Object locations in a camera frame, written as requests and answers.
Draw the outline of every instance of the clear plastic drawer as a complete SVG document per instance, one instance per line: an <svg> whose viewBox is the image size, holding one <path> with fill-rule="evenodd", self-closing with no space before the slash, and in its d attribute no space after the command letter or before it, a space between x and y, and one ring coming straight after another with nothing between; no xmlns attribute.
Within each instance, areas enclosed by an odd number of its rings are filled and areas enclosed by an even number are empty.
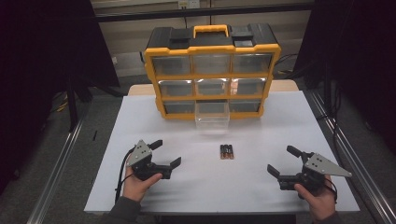
<svg viewBox="0 0 396 224"><path fill-rule="evenodd" d="M152 57L152 63L157 76L187 75L191 73L189 56Z"/></svg>
<svg viewBox="0 0 396 224"><path fill-rule="evenodd" d="M233 78L231 80L231 95L262 94L266 78Z"/></svg>
<svg viewBox="0 0 396 224"><path fill-rule="evenodd" d="M197 54L192 56L194 73L224 74L230 71L230 54Z"/></svg>
<svg viewBox="0 0 396 224"><path fill-rule="evenodd" d="M228 78L195 79L196 95L225 95L228 90Z"/></svg>
<svg viewBox="0 0 396 224"><path fill-rule="evenodd" d="M164 101L166 114L192 114L194 113L194 101Z"/></svg>
<svg viewBox="0 0 396 224"><path fill-rule="evenodd" d="M233 56L233 73L268 72L271 59L271 53L235 54Z"/></svg>
<svg viewBox="0 0 396 224"><path fill-rule="evenodd" d="M230 100L230 112L258 112L261 99Z"/></svg>
<svg viewBox="0 0 396 224"><path fill-rule="evenodd" d="M191 80L159 81L162 96L191 96Z"/></svg>
<svg viewBox="0 0 396 224"><path fill-rule="evenodd" d="M195 123L202 133L226 133L230 109L226 100L196 101Z"/></svg>

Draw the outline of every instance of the white table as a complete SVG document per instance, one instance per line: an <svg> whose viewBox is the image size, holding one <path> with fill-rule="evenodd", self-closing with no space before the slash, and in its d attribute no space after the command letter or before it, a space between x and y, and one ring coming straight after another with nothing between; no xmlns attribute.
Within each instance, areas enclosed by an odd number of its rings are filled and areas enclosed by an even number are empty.
<svg viewBox="0 0 396 224"><path fill-rule="evenodd" d="M181 157L170 180L151 187L142 212L156 215L295 214L308 211L296 191L280 190L266 172L272 164L282 175L301 172L302 162L286 151L292 145L335 162L301 91L270 92L259 119L231 120L223 135L203 135L194 121L165 120L155 96L126 96L111 134L85 211L108 212L114 205L120 163L140 139L163 140L153 161L169 164ZM234 160L219 158L219 145L232 144ZM343 177L334 176L340 212L359 211Z"/></svg>

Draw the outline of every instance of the metal bracket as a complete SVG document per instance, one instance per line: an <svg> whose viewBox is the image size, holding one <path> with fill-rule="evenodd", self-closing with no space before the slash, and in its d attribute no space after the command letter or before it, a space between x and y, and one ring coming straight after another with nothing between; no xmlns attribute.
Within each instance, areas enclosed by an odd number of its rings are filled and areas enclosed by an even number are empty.
<svg viewBox="0 0 396 224"><path fill-rule="evenodd" d="M132 166L151 155L152 155L151 148L149 148L148 145L143 140L139 140L137 145L134 147L134 151L132 152L131 156L126 162L126 165Z"/></svg>
<svg viewBox="0 0 396 224"><path fill-rule="evenodd" d="M315 153L308 162L304 164L304 167L313 170L319 174L323 175L339 175L352 177L352 173L333 163L332 161L326 159L318 153Z"/></svg>

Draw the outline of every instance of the hand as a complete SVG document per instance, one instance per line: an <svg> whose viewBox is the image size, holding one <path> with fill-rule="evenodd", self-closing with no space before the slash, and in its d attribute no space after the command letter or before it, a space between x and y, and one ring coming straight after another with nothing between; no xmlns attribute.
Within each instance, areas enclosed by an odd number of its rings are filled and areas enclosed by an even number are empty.
<svg viewBox="0 0 396 224"><path fill-rule="evenodd" d="M325 175L325 178L331 180L329 175ZM325 184L332 187L330 181L325 180ZM314 223L335 213L334 194L329 189L321 188L314 196L300 184L295 184L294 188L309 203L309 211Z"/></svg>
<svg viewBox="0 0 396 224"><path fill-rule="evenodd" d="M163 178L162 174L156 174L149 179L142 181L136 176L133 175L134 171L132 168L125 167L125 177L129 176L124 181L123 193L122 196L134 200L136 202L141 202L143 197L145 196L146 191L157 183L161 178Z"/></svg>

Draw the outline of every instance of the black curtain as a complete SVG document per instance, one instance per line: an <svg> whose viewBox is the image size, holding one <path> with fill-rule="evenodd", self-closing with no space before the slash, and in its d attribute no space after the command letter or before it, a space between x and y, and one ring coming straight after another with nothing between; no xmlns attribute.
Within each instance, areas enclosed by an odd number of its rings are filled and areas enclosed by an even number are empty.
<svg viewBox="0 0 396 224"><path fill-rule="evenodd" d="M396 153L396 3L355 1L333 60L333 75Z"/></svg>
<svg viewBox="0 0 396 224"><path fill-rule="evenodd" d="M0 1L0 192L34 148L52 96L119 86L89 0Z"/></svg>

